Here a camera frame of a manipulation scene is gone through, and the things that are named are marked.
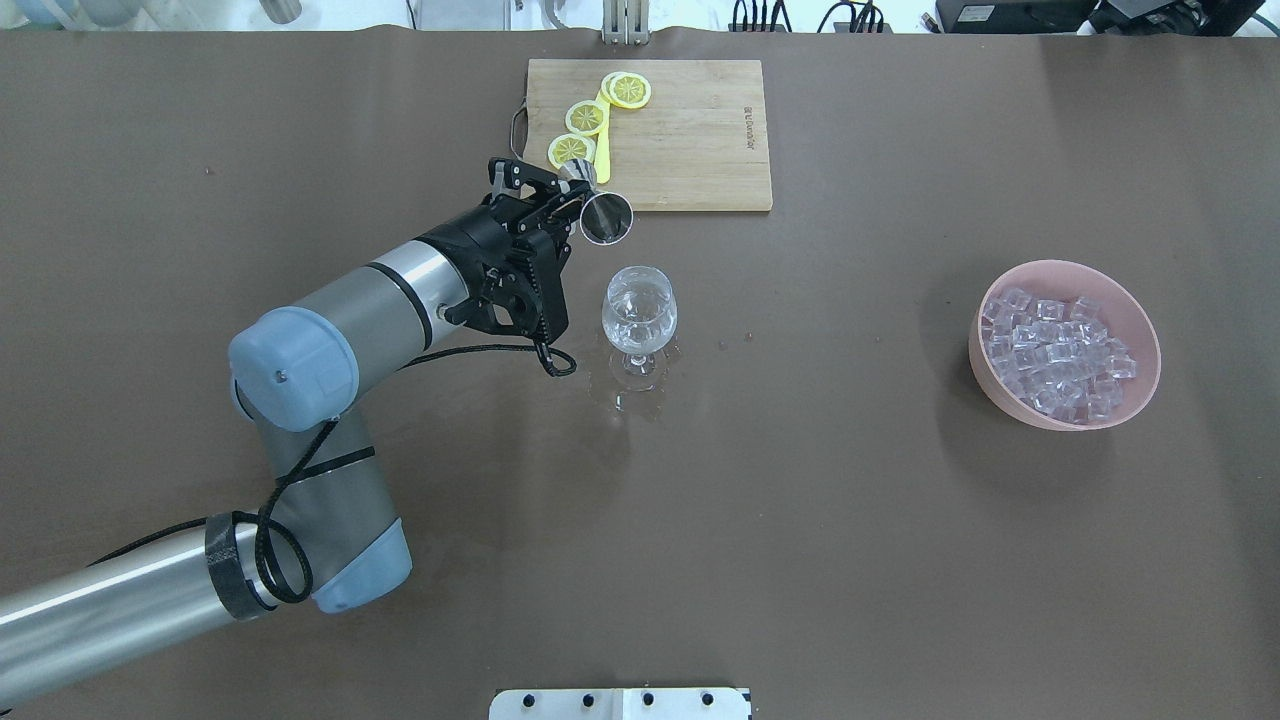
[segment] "pink bowl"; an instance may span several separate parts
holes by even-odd
[[[1102,304],[1098,319],[1107,325],[1112,337],[1120,338],[1129,346],[1129,356],[1138,361],[1138,377],[1124,380],[1124,402],[1115,409],[1111,418],[1083,425],[1055,420],[1023,404],[1001,384],[986,350],[983,350],[982,307],[988,300],[998,297],[1009,287],[1020,287],[1036,297],[1053,297],[1066,301],[1084,295]],[[973,316],[973,328],[969,332],[969,364],[973,365],[973,374],[978,378],[978,384],[982,386],[987,397],[1001,410],[1028,425],[1047,430],[1097,430],[1119,425],[1133,418],[1156,395],[1156,386],[1160,384],[1160,341],[1156,338],[1156,328],[1151,325],[1142,305],[1138,305],[1138,301],[1120,287],[1120,283],[1079,263],[1034,260],[1000,275],[982,296],[978,313]]]

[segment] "black device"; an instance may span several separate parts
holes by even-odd
[[[573,222],[593,190],[502,158],[489,160],[489,177],[494,190],[479,206],[416,240],[448,258],[467,286],[467,299],[447,309],[445,320],[548,346],[568,328],[561,272]],[[521,197],[521,188],[532,193]],[[495,307],[507,311],[509,324],[499,322]]]
[[[1075,32],[1097,0],[937,0],[942,29],[956,33]]]
[[[1097,32],[1229,37],[1265,0],[1103,0],[1089,14]]]

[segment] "black cable bundle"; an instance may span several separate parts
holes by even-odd
[[[874,0],[867,0],[867,3],[840,0],[840,3],[827,8],[827,14],[823,15],[822,22],[818,23],[817,32],[822,32],[822,28],[827,27],[827,20],[831,18],[831,14],[842,6],[849,8],[849,32],[884,32],[884,12],[876,6]]]
[[[742,9],[741,19],[739,19],[737,10]],[[755,0],[751,0],[751,17],[748,22],[746,15],[746,0],[736,0],[733,3],[733,19],[728,26],[730,32],[777,32],[778,29],[778,17],[782,17],[782,26],[791,32],[791,15],[787,14],[786,0],[777,0],[773,4],[773,13],[769,13],[769,0],[763,0],[762,4],[756,5]]]

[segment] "white metal bracket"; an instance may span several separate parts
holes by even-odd
[[[502,691],[489,720],[751,720],[751,691],[579,688]]]
[[[603,0],[605,45],[649,44],[649,0]]]

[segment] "black cable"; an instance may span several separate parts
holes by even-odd
[[[274,529],[271,527],[271,511],[275,510],[275,503],[284,495],[284,491],[293,483],[303,479],[307,464],[311,462],[311,459],[320,451],[320,446],[324,445],[324,441],[328,439],[329,434],[337,427],[338,420],[325,420],[320,432],[311,438],[311,445],[307,446],[306,452],[302,454],[302,457],[293,469],[284,475],[284,479],[276,484],[275,491],[271,492],[271,497],[257,511],[261,521],[257,524],[257,533],[253,534],[253,564],[257,568],[259,577],[262,579],[262,585],[268,592],[279,598],[280,602],[296,603],[306,600],[311,594],[315,578],[311,575],[311,564],[307,562],[306,553],[301,553],[298,564],[302,566],[302,589],[294,592],[289,587],[289,582],[280,573],[279,564],[275,562],[275,547],[271,543],[271,529]]]
[[[863,26],[867,23],[867,15],[872,12],[872,9],[873,5],[869,1],[863,5],[861,12],[858,13],[858,19],[849,23],[849,32],[863,32]]]
[[[840,3],[836,3],[831,8],[827,8],[827,14],[822,17],[822,22],[818,23],[818,29],[814,32],[822,32],[822,28],[827,27],[827,20],[831,18],[831,14],[835,13],[837,8],[849,8],[849,22],[850,23],[854,22],[854,14],[858,13],[858,8],[854,8],[854,4],[849,3],[847,0],[840,0]]]
[[[169,537],[169,536],[172,536],[174,533],[180,533],[182,530],[189,530],[191,528],[198,528],[198,527],[201,527],[204,524],[205,524],[205,519],[204,518],[197,518],[195,520],[187,520],[186,523],[178,523],[177,525],[170,525],[170,527],[168,527],[168,528],[160,530],[160,532],[151,533],[150,536],[147,536],[145,538],[138,538],[138,539],[131,542],[129,544],[127,544],[127,546],[124,546],[124,547],[122,547],[119,550],[111,551],[111,552],[104,555],[102,557],[99,557],[97,560],[90,562],[88,566],[92,568],[93,565],[97,565],[99,562],[106,562],[108,560],[115,560],[116,557],[119,557],[122,555],[125,555],[128,552],[133,552],[134,550],[137,550],[137,548],[140,548],[140,547],[142,547],[145,544],[154,543],[155,541],[157,541],[160,538]]]
[[[823,15],[822,22],[818,23],[817,32],[822,32],[822,28],[827,27],[827,19],[831,18],[831,14],[835,13],[836,9],[841,6],[849,8],[849,32],[854,31],[854,26],[858,23],[858,8],[863,6],[863,4],[850,3],[850,0],[840,0],[840,3],[836,3],[831,8],[827,8],[827,14]]]
[[[538,346],[535,346],[535,345],[468,345],[466,347],[451,347],[449,350],[440,350],[439,352],[429,352],[426,355],[419,355],[417,357],[415,357],[415,359],[410,360],[408,363],[406,363],[404,368],[412,368],[413,365],[421,365],[422,363],[430,363],[431,360],[439,360],[440,357],[448,357],[451,355],[465,355],[465,354],[468,354],[468,352],[486,352],[489,350],[502,350],[502,351],[506,351],[506,352],[538,352],[539,355],[541,355],[541,351],[539,350],[539,347],[545,348],[545,351],[549,352],[550,355],[554,355],[556,357],[559,357],[561,360],[564,360],[566,363],[568,363],[568,366],[566,366],[564,369],[557,368],[557,373],[558,374],[554,374],[553,377],[562,378],[564,375],[572,374],[573,370],[577,370],[577,360],[573,360],[572,355],[570,355],[568,352],[564,352],[563,350],[558,350],[556,347],[547,347],[545,345],[538,345]]]
[[[787,14],[786,0],[777,0],[773,4],[773,17],[769,19],[769,32],[778,29],[778,13],[782,13],[782,22],[786,23],[787,32],[791,32],[791,15]]]
[[[1267,18],[1262,17],[1258,13],[1253,14],[1253,19],[1256,19],[1260,23],[1265,24],[1267,27],[1267,29],[1270,29],[1271,32],[1276,33],[1276,37],[1280,37],[1280,27],[1276,27],[1276,24],[1274,22],[1268,20]]]

